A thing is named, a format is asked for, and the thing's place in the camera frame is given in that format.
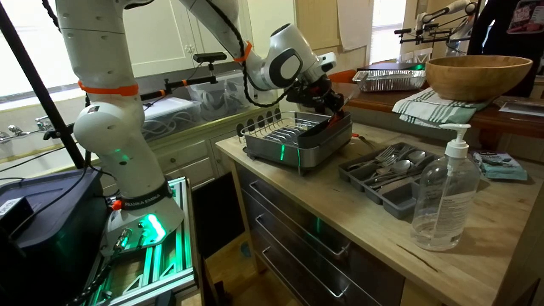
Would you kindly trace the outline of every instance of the countertop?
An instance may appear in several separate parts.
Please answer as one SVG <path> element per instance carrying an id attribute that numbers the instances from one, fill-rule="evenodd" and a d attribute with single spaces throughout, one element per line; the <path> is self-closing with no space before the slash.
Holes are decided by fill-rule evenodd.
<path id="1" fill-rule="evenodd" d="M 350 96 L 346 100 L 346 108 L 370 108 L 379 112 L 392 112 L 392 105 L 413 95 L 414 91 L 380 91 L 380 93 L 363 93 L 358 91 L 355 83 L 334 81 L 333 90 Z M 472 127 L 487 129 L 494 132 L 510 132 L 521 135 L 544 137 L 544 120 L 540 117 L 516 115 L 498 112 L 494 103 L 476 112 L 470 118 Z"/>
<path id="2" fill-rule="evenodd" d="M 442 147 L 362 124 L 353 124 L 353 130 L 370 142 L 353 137 L 304 176 L 292 168 L 248 158 L 238 137 L 219 141 L 217 146 L 227 158 L 256 173 L 442 302 L 493 304 L 542 185 L 544 166 L 521 161 L 530 173 L 527 183 L 482 178 L 460 243 L 450 251 L 433 253 L 413 243 L 408 220 L 392 217 L 343 181 L 338 164 L 375 149 L 377 144 L 409 142 L 438 154 Z"/>

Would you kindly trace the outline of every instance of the paper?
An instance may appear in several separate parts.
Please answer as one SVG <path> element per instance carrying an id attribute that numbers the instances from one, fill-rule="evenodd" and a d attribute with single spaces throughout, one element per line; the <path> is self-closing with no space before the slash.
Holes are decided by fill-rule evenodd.
<path id="1" fill-rule="evenodd" d="M 368 0 L 338 0 L 340 42 L 345 50 L 368 44 L 370 13 Z"/>

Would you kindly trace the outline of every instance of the clear water bottle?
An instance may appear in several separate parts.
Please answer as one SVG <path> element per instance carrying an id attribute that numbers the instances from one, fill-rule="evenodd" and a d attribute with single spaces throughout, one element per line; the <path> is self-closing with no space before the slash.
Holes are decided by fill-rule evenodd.
<path id="1" fill-rule="evenodd" d="M 445 156 L 425 166 L 411 220 L 416 244 L 435 251 L 459 243 L 479 181 L 479 169 L 467 158 L 469 146 L 462 139 L 469 124 L 442 127 L 455 129 L 457 137 L 447 142 Z"/>

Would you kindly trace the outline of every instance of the dish rack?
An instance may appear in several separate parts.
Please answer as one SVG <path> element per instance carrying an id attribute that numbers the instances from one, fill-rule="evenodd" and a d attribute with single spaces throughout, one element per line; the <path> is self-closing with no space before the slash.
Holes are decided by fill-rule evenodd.
<path id="1" fill-rule="evenodd" d="M 351 137 L 348 112 L 333 124 L 329 118 L 331 115 L 326 113 L 280 112 L 277 120 L 243 129 L 244 152 L 251 158 L 294 166 L 304 175 Z"/>

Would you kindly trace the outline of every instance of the white cabinet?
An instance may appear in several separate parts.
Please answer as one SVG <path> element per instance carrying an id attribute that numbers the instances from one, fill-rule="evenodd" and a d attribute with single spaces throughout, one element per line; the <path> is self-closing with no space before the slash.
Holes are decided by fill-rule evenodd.
<path id="1" fill-rule="evenodd" d="M 136 76 L 193 66 L 190 15 L 178 0 L 125 10 L 124 25 Z"/>
<path id="2" fill-rule="evenodd" d="M 224 52 L 226 59 L 231 61 L 229 52 L 217 42 L 217 39 L 200 23 L 195 16 L 190 16 L 192 28 L 195 33 L 195 42 L 198 52 Z M 249 10 L 248 10 L 248 1 L 246 0 L 238 0 L 238 20 L 236 20 L 238 30 L 241 33 L 241 39 L 244 40 L 253 40 L 251 33 L 251 22 L 249 22 Z"/>
<path id="3" fill-rule="evenodd" d="M 239 32 L 251 40 L 246 0 L 238 3 Z M 146 6 L 125 10 L 124 25 L 136 76 L 193 67 L 195 52 L 224 50 L 178 0 L 154 0 Z"/>

